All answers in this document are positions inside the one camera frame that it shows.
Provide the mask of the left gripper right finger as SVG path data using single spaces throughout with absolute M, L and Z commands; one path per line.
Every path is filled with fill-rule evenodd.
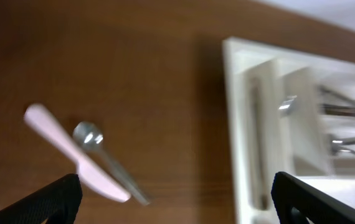
M 271 195 L 280 223 L 355 224 L 354 208 L 286 172 L 275 174 Z

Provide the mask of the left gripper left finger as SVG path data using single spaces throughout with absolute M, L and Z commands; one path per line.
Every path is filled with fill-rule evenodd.
M 0 210 L 0 224 L 73 223 L 82 201 L 77 174 L 67 174 Z

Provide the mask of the pink plastic butter knife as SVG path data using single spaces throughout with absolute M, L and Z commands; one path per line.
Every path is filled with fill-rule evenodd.
M 127 190 L 83 152 L 44 105 L 34 103 L 28 106 L 24 121 L 75 164 L 78 178 L 90 190 L 121 203 L 131 198 Z

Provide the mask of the small teaspoon smooth handle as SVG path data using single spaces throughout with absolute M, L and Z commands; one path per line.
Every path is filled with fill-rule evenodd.
M 148 196 L 139 188 L 135 180 L 125 168 L 103 148 L 103 133 L 93 124 L 82 121 L 74 128 L 72 133 L 75 142 L 85 151 L 98 154 L 107 164 L 110 174 L 127 190 L 137 201 L 147 206 L 150 204 Z

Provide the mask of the metal fork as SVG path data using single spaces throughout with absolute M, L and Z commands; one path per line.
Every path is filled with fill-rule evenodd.
M 355 117 L 355 106 L 321 104 L 321 108 L 328 115 Z

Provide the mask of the small teaspoon textured handle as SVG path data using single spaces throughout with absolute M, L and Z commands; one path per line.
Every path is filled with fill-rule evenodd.
M 288 95 L 286 99 L 278 107 L 278 111 L 281 117 L 286 117 L 291 115 L 297 108 L 298 96 Z

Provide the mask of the white plastic cutlery tray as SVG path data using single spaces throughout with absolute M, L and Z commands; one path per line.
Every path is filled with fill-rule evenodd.
M 238 38 L 224 40 L 222 50 L 237 223 L 278 222 L 270 192 L 280 171 L 355 208 L 355 155 L 332 153 L 355 145 L 333 144 L 329 136 L 355 137 L 355 117 L 321 108 L 355 106 L 355 63 Z M 267 210 L 252 202 L 252 78 L 261 84 Z M 288 95 L 298 96 L 297 108 L 281 117 L 278 107 Z

